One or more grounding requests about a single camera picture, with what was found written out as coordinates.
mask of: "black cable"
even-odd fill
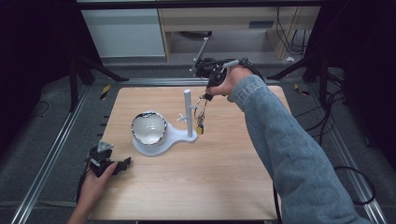
[[[373,182],[370,180],[370,178],[367,175],[365,175],[362,171],[359,171],[359,170],[349,167],[349,166],[335,166],[334,167],[335,171],[342,170],[342,169],[351,170],[351,171],[354,171],[354,172],[358,173],[359,175],[363,176],[365,181],[369,184],[370,190],[372,192],[372,197],[369,200],[367,200],[366,202],[355,202],[355,201],[352,201],[352,202],[356,205],[366,205],[366,204],[371,203],[375,199],[376,192],[375,192],[375,186],[374,186]]]
[[[323,124],[323,122],[327,121],[328,117],[330,116],[330,114],[329,114],[329,112],[330,112],[329,107],[331,107],[331,104],[330,104],[329,102],[332,101],[332,103],[333,103],[333,102],[334,102],[334,100],[333,100],[334,96],[335,96],[336,94],[340,93],[340,92],[341,92],[341,91],[337,91],[336,93],[332,94],[332,95],[329,97],[328,103],[327,103],[326,105],[321,105],[321,106],[317,107],[317,108],[321,108],[321,107],[324,106],[325,108],[328,108],[328,110],[326,111],[325,117],[324,117],[319,123],[317,123],[315,126],[313,126],[313,127],[311,127],[311,128],[308,128],[308,129],[305,129],[306,132],[309,132],[309,131],[311,131],[311,130],[316,129],[316,128],[319,127],[321,124]]]
[[[282,216],[280,215],[279,201],[277,200],[277,191],[274,184],[273,184],[273,193],[274,193],[274,203],[275,203],[277,223],[282,224]]]
[[[322,107],[322,105],[318,105],[317,107],[315,107],[315,108],[313,108],[313,109],[307,110],[307,111],[305,111],[305,112],[302,113],[302,114],[299,114],[299,115],[294,116],[294,118],[297,119],[298,117],[300,117],[300,116],[302,116],[302,115],[306,115],[307,113],[312,112],[312,111],[314,111],[314,110],[316,110],[316,109],[319,109],[319,108],[321,108],[321,107]]]
[[[320,133],[320,134],[317,134],[317,135],[312,135],[312,137],[320,137],[321,135],[329,133],[332,130],[332,128],[334,127],[334,123],[335,123],[334,122],[334,118],[332,117],[332,126],[330,126],[330,128],[328,130],[326,130],[326,132],[323,132],[323,133]]]
[[[84,171],[82,172],[82,175],[79,177],[78,187],[77,187],[77,195],[76,195],[76,203],[78,203],[79,195],[81,194],[81,188],[82,188],[82,185],[84,184],[85,177],[87,176],[87,173],[91,170],[91,169],[88,169],[89,164],[90,164],[90,161],[89,161],[89,159],[87,159],[85,161]]]
[[[334,94],[332,94],[326,104],[327,107],[327,111],[326,111],[326,116],[325,116],[325,120],[322,124],[322,127],[320,129],[320,134],[319,134],[319,145],[321,146],[322,143],[322,139],[323,139],[323,131],[324,131],[324,127],[326,126],[327,120],[329,119],[329,116],[331,114],[331,110],[332,110],[332,104],[334,103],[334,97],[336,94],[342,92],[342,90],[335,92]]]
[[[304,30],[303,44],[302,45],[294,44],[294,40],[295,40],[295,37],[297,36],[297,33],[298,33],[298,30],[295,30],[294,34],[293,34],[293,38],[291,39],[291,48],[294,51],[296,51],[296,52],[300,52],[300,54],[303,56],[304,55],[304,48],[306,47],[306,44],[305,44],[306,30]]]
[[[47,112],[47,110],[49,110],[50,108],[50,104],[46,101],[39,101],[39,103],[45,104],[47,107],[44,109],[43,112],[36,114],[36,115],[32,115],[30,116],[30,118],[36,118],[36,117],[40,117],[41,115],[45,114]]]
[[[283,36],[285,36],[285,41],[283,40],[282,36],[279,34],[278,26],[280,26]],[[296,53],[296,52],[291,53],[289,51],[289,49],[291,49],[291,47],[289,46],[288,38],[286,37],[285,30],[283,29],[282,24],[280,23],[280,20],[279,20],[279,7],[276,7],[276,33],[277,33],[277,36],[279,37],[280,41],[282,41],[285,49],[288,51],[289,55],[301,55],[301,53]]]

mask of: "finger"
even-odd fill
[[[227,75],[229,75],[235,68],[243,68],[244,66],[237,64],[227,68]]]
[[[95,173],[92,170],[88,170],[87,173],[85,174],[85,179],[92,178],[92,177],[96,178]]]
[[[113,172],[116,169],[116,167],[117,167],[116,162],[111,163],[111,165],[107,166],[107,168],[105,169],[103,174],[100,176],[100,178],[104,179],[104,180],[108,180],[111,177],[111,175],[113,175]]]
[[[211,95],[220,95],[219,91],[219,87],[209,87],[205,90],[206,93]]]

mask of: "wire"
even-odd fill
[[[82,172],[82,175],[79,177],[78,186],[77,186],[77,194],[76,194],[76,203],[78,203],[79,196],[81,194],[81,188],[82,188],[82,185],[84,184],[85,177],[86,177],[87,173],[91,170],[89,168],[90,167],[89,164],[90,164],[90,162],[87,159],[85,161],[84,171]]]
[[[282,224],[283,223],[282,216],[280,215],[279,201],[277,200],[277,191],[274,184],[273,184],[273,193],[274,193],[274,203],[275,203],[277,223]]]
[[[42,111],[41,113],[36,114],[36,115],[32,115],[32,116],[30,116],[30,118],[40,117],[40,116],[42,116],[43,114],[45,114],[45,113],[47,112],[47,110],[49,110],[50,104],[49,104],[48,102],[46,102],[46,101],[39,101],[39,103],[45,104],[47,107],[46,107],[46,108],[44,109],[44,111]]]
[[[354,172],[358,173],[359,175],[363,176],[363,178],[369,184],[370,190],[372,192],[372,197],[369,200],[367,200],[366,202],[355,202],[355,201],[352,201],[352,202],[356,205],[366,205],[366,204],[371,203],[375,199],[376,192],[375,192],[375,186],[374,186],[373,182],[370,180],[370,178],[367,175],[365,175],[362,171],[359,171],[359,170],[349,167],[349,166],[335,166],[334,167],[335,171],[342,170],[342,169],[351,170],[351,171],[354,171]]]
[[[321,129],[320,129],[320,134],[319,134],[319,145],[321,146],[322,143],[322,139],[323,139],[323,131],[324,131],[324,127],[326,126],[327,120],[329,119],[329,116],[331,114],[331,110],[332,110],[332,104],[334,103],[334,97],[336,94],[342,92],[342,90],[335,92],[334,94],[332,94],[328,101],[327,104],[325,105],[327,107],[326,110],[326,115],[325,115],[325,120],[322,123]]]
[[[305,111],[305,112],[302,113],[302,114],[299,114],[299,115],[294,116],[294,118],[297,119],[298,117],[300,117],[300,116],[302,116],[302,115],[306,115],[306,114],[308,114],[308,113],[310,113],[310,112],[312,112],[312,111],[314,111],[314,110],[316,110],[316,109],[319,109],[319,108],[321,108],[321,107],[322,107],[322,105],[318,105],[317,107],[315,107],[315,108],[313,108],[313,109],[307,110],[307,111]]]
[[[332,126],[326,131],[326,132],[324,132],[324,133],[320,133],[320,134],[317,134],[317,135],[312,135],[312,137],[320,137],[321,135],[324,135],[324,134],[326,134],[326,133],[329,133],[331,130],[332,130],[332,128],[334,127],[334,118],[332,117]]]
[[[279,33],[279,28],[280,27],[280,29],[281,29],[281,31],[282,31],[282,34],[283,34],[283,36],[285,37],[285,40],[283,40],[283,38],[282,38],[282,36],[281,36],[281,34]],[[294,35],[293,35],[293,38],[292,38],[292,40],[291,40],[291,46],[289,45],[289,43],[288,43],[288,38],[287,38],[287,36],[286,36],[286,34],[285,34],[285,30],[283,29],[283,26],[282,26],[282,24],[280,23],[280,19],[279,19],[279,7],[276,7],[276,33],[277,33],[277,36],[279,37],[279,39],[280,39],[280,41],[282,41],[282,43],[283,43],[283,46],[285,47],[285,49],[286,49],[286,51],[288,52],[288,54],[290,54],[290,55],[301,55],[301,56],[304,56],[304,47],[305,47],[305,34],[306,34],[306,32],[305,32],[305,30],[304,30],[304,39],[303,39],[303,44],[301,45],[301,46],[299,46],[301,49],[295,49],[293,46],[294,46],[294,38],[295,38],[295,36],[296,36],[296,34],[297,34],[297,30],[296,31],[294,31]]]

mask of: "denim jacket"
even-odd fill
[[[228,97],[245,113],[253,146],[281,198],[284,223],[370,223],[359,217],[318,143],[258,76]]]

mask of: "wooden tabletop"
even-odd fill
[[[186,89],[193,105],[205,92],[205,87],[120,90],[103,140],[114,145],[111,160],[132,157],[133,164],[110,178],[90,219],[276,219],[272,180],[250,142],[243,112],[225,97],[207,103],[205,133],[195,143],[176,144],[158,157],[134,149],[131,124],[142,112],[157,111],[187,129],[177,121],[179,113],[185,115]],[[282,89],[270,89],[288,107]]]

